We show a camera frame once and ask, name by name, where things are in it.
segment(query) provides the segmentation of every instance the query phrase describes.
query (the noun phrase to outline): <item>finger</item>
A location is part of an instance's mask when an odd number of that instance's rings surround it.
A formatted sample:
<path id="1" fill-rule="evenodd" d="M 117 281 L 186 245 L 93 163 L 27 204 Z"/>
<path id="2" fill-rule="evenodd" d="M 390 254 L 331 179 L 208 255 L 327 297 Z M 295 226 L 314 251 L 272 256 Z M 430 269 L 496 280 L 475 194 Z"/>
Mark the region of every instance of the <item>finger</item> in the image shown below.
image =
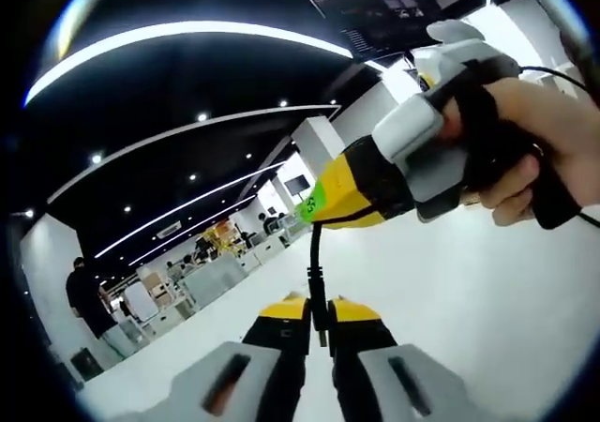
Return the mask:
<path id="1" fill-rule="evenodd" d="M 498 183 L 481 193 L 481 204 L 489 209 L 495 208 L 504 200 L 528 187 L 539 173 L 537 159 L 531 155 L 523 157 L 515 167 L 502 176 Z"/>
<path id="2" fill-rule="evenodd" d="M 533 193 L 530 188 L 526 188 L 518 195 L 510 197 L 503 201 L 492 213 L 494 222 L 499 227 L 506 227 L 517 223 L 530 214 L 530 204 Z"/>

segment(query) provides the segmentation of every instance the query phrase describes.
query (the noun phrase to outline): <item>human hand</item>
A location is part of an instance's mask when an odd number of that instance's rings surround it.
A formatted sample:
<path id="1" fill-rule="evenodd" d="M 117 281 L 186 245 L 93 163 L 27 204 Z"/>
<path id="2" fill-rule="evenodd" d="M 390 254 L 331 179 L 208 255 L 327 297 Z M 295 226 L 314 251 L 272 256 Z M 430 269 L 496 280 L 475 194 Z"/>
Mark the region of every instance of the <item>human hand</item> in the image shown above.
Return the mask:
<path id="1" fill-rule="evenodd" d="M 552 163 L 567 189 L 582 206 L 600 203 L 600 111 L 591 102 L 571 98 L 557 90 L 508 78 L 485 86 L 496 99 L 499 116 L 545 140 L 553 149 Z M 460 113 L 455 101 L 444 109 L 443 136 L 460 134 Z M 524 157 L 492 188 L 480 195 L 493 209 L 499 226 L 533 219 L 531 184 L 539 162 Z"/>

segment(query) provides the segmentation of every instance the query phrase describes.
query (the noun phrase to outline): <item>curved light strip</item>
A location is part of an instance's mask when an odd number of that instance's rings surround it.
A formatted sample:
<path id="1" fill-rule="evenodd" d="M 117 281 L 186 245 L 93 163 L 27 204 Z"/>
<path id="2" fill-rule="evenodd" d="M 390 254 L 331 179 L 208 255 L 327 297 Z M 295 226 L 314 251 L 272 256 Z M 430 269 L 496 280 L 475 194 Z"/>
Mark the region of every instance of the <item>curved light strip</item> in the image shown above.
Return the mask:
<path id="1" fill-rule="evenodd" d="M 184 232 L 181 232 L 180 234 L 178 234 L 177 236 L 172 237 L 171 239 L 169 239 L 166 242 L 163 242 L 162 244 L 160 244 L 158 247 L 155 247 L 153 249 L 151 249 L 150 251 L 147 251 L 146 253 L 144 253 L 144 255 L 142 255 L 140 258 L 136 258 L 135 260 L 133 260 L 131 263 L 129 263 L 128 265 L 134 265 L 135 263 L 137 263 L 139 260 L 143 260 L 146 256 L 148 256 L 151 253 L 154 253 L 155 251 L 157 251 L 158 249 L 162 249 L 163 247 L 165 247 L 167 244 L 171 243 L 172 241 L 174 241 L 175 239 L 177 239 L 179 236 L 182 236 L 184 234 L 186 234 L 187 232 L 193 230 L 194 228 L 199 227 L 200 225 L 202 225 L 203 223 L 206 223 L 207 221 L 214 219 L 218 216 L 220 216 L 223 213 L 226 213 L 227 211 L 229 211 L 230 209 L 234 209 L 236 206 L 239 206 L 242 203 L 247 202 L 248 200 L 253 199 L 254 197 L 256 197 L 256 194 L 249 196 L 248 198 L 242 200 L 241 202 L 238 202 L 236 204 L 232 204 L 229 208 L 225 208 L 222 211 L 219 211 L 216 214 L 213 214 L 210 218 L 207 218 L 205 220 L 203 220 L 202 222 L 198 222 L 196 225 L 193 225 L 191 227 L 189 227 L 187 230 L 185 230 Z"/>
<path id="2" fill-rule="evenodd" d="M 254 110 L 247 111 L 245 113 L 235 113 L 222 115 L 221 117 L 215 117 L 212 119 L 204 120 L 203 122 L 194 122 L 193 124 L 183 125 L 182 127 L 177 127 L 170 129 L 168 131 L 164 131 L 155 136 L 151 136 L 149 138 L 143 139 L 137 143 L 133 143 L 130 146 L 122 148 L 118 152 L 114 152 L 113 154 L 103 158 L 102 161 L 98 164 L 93 164 L 91 167 L 81 171 L 76 176 L 68 180 L 59 190 L 57 190 L 53 195 L 51 195 L 48 199 L 48 204 L 52 203 L 58 197 L 61 196 L 65 191 L 69 188 L 77 184 L 79 181 L 83 180 L 87 175 L 97 171 L 100 167 L 106 166 L 109 162 L 114 161 L 117 158 L 121 158 L 127 153 L 131 153 L 134 150 L 137 150 L 140 147 L 144 147 L 150 143 L 155 143 L 156 141 L 160 141 L 161 139 L 168 138 L 169 136 L 173 136 L 175 134 L 183 133 L 185 131 L 189 131 L 191 129 L 206 127 L 208 125 L 218 124 L 219 122 L 227 122 L 229 120 L 241 119 L 244 117 L 251 117 L 255 115 L 263 115 L 263 114 L 271 114 L 271 113 L 286 113 L 291 111 L 303 111 L 303 110 L 322 110 L 322 109 L 336 109 L 329 117 L 333 117 L 336 112 L 341 108 L 339 105 L 304 105 L 304 106 L 287 106 L 285 108 L 267 108 L 266 110 Z"/>
<path id="3" fill-rule="evenodd" d="M 149 222 L 147 222 L 147 223 L 144 223 L 144 225 L 142 225 L 141 227 L 138 227 L 138 228 L 136 228 L 134 231 L 132 231 L 132 232 L 131 232 L 131 233 L 129 233 L 129 234 L 126 234 L 125 236 L 123 236 L 123 237 L 122 237 L 121 239 L 119 239 L 118 241 L 115 241 L 115 242 L 113 242 L 113 243 L 112 243 L 112 244 L 110 244 L 110 245 L 109 245 L 107 248 L 105 248 L 103 251 L 101 251 L 101 252 L 97 253 L 97 254 L 94 256 L 94 258 L 99 258 L 99 257 L 100 257 L 100 256 L 102 256 L 104 253 L 106 253 L 107 251 L 109 251 L 109 250 L 111 250 L 111 249 L 114 249 L 116 246 L 118 246 L 119 244 L 121 244 L 123 241 L 126 241 L 126 240 L 128 240 L 128 239 L 129 239 L 131 236 L 133 236 L 134 234 L 137 234 L 137 233 L 139 233 L 141 230 L 144 230 L 144 229 L 148 228 L 150 225 L 152 225 L 152 224 L 154 224 L 154 223 L 158 222 L 159 220 L 163 220 L 163 219 L 165 219 L 166 217 L 170 216 L 170 215 L 171 215 L 171 214 L 173 214 L 173 213 L 176 213 L 177 211 L 179 211 L 180 209 L 183 209 L 183 208 L 185 208 L 186 206 L 190 206 L 191 204 L 193 204 L 193 203 L 196 203 L 196 202 L 198 202 L 199 200 L 202 200 L 203 198 L 205 198 L 205 197 L 208 197 L 209 195 L 212 195 L 212 194 L 214 194 L 214 193 L 216 193 L 216 192 L 219 192 L 220 190 L 224 190 L 225 188 L 229 188 L 229 187 L 231 187 L 231 186 L 233 186 L 233 185 L 236 185 L 237 183 L 240 183 L 240 182 L 242 182 L 242 181 L 244 181 L 244 180 L 246 180 L 246 179 L 250 178 L 251 176 L 258 175 L 259 173 L 263 173 L 264 171 L 268 171 L 268 170 L 270 170 L 270 169 L 275 169 L 276 167 L 279 167 L 279 166 L 283 165 L 284 163 L 285 163 L 285 161 L 281 161 L 281 162 L 278 162 L 277 164 L 272 164 L 272 165 L 270 165 L 270 166 L 268 166 L 268 167 L 264 167 L 264 168 L 262 168 L 262 169 L 259 169 L 259 170 L 258 170 L 258 171 L 256 171 L 256 172 L 249 173 L 248 175 L 244 175 L 244 176 L 242 176 L 241 178 L 237 178 L 237 179 L 235 179 L 235 180 L 233 180 L 233 181 L 230 181 L 229 183 L 227 183 L 227 184 L 225 184 L 225 185 L 223 185 L 223 186 L 219 186 L 218 188 L 214 188 L 214 189 L 212 189 L 212 190 L 209 190 L 208 192 L 205 192 L 204 194 L 202 194 L 202 195 L 199 195 L 198 197 L 196 197 L 195 199 L 192 199 L 192 200 L 190 200 L 189 202 L 185 202 L 185 203 L 183 203 L 183 204 L 180 204 L 179 206 L 177 206 L 176 208 L 172 209 L 171 211 L 167 211 L 167 212 L 166 212 L 165 214 L 163 214 L 162 216 L 158 216 L 157 218 L 155 218 L 155 219 L 152 219 L 152 220 L 150 220 L 150 221 L 149 221 Z"/>
<path id="4" fill-rule="evenodd" d="M 317 49 L 322 49 L 331 53 L 345 56 L 346 58 L 353 57 L 350 51 L 347 49 L 339 47 L 338 45 L 330 42 L 301 35 L 299 33 L 294 33 L 293 31 L 272 28 L 270 26 L 256 25 L 253 23 L 220 21 L 161 23 L 158 25 L 136 28 L 135 30 L 126 31 L 125 33 L 119 33 L 118 35 L 99 40 L 98 42 L 88 45 L 84 49 L 75 52 L 71 56 L 68 56 L 56 66 L 44 73 L 41 77 L 39 77 L 34 85 L 31 86 L 31 89 L 29 89 L 23 106 L 26 106 L 37 94 L 54 83 L 60 77 L 72 71 L 74 68 L 80 66 L 84 62 L 95 58 L 96 56 L 118 49 L 119 47 L 133 44 L 134 42 L 190 33 L 233 33 L 238 35 L 264 36 L 268 38 L 289 40 L 290 42 L 309 45 L 316 47 Z M 378 71 L 383 71 L 383 69 L 385 69 L 382 66 L 373 63 L 372 61 L 367 61 L 366 64 L 377 69 Z"/>

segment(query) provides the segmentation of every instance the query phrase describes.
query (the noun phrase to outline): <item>ceiling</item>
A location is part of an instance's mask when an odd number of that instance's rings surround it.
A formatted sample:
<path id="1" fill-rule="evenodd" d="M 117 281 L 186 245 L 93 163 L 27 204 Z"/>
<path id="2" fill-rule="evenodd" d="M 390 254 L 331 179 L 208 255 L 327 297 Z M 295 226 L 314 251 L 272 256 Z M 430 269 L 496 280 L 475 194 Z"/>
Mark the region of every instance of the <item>ceiling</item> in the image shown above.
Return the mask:
<path id="1" fill-rule="evenodd" d="M 456 17 L 484 1 L 459 0 L 444 14 Z M 257 23 L 343 43 L 308 0 L 99 0 L 68 54 L 133 28 L 189 20 Z M 53 65 L 41 53 L 30 61 L 36 72 L 30 82 Z M 335 108 L 255 115 L 166 137 L 99 167 L 47 205 L 51 195 L 90 167 L 91 155 L 100 152 L 106 158 L 194 123 L 199 113 L 220 117 L 264 110 L 283 98 L 292 107 L 327 105 L 333 98 L 347 106 L 379 80 L 364 66 L 349 80 L 337 80 L 350 67 L 352 60 L 313 47 L 236 34 L 154 38 L 104 53 L 42 91 L 10 125 L 9 173 L 19 186 L 9 195 L 9 209 L 50 212 L 77 230 L 91 258 L 148 220 L 258 170 L 307 116 L 331 115 Z M 288 144 L 276 160 L 293 149 Z M 191 182 L 193 173 L 197 179 Z M 269 177 L 262 175 L 260 183 Z M 176 220 L 191 226 L 209 217 L 223 208 L 223 200 L 233 203 L 244 185 L 132 236 L 102 256 L 98 270 L 126 275 L 132 271 L 127 260 L 152 249 L 159 229 Z M 127 214 L 126 205 L 131 206 Z"/>

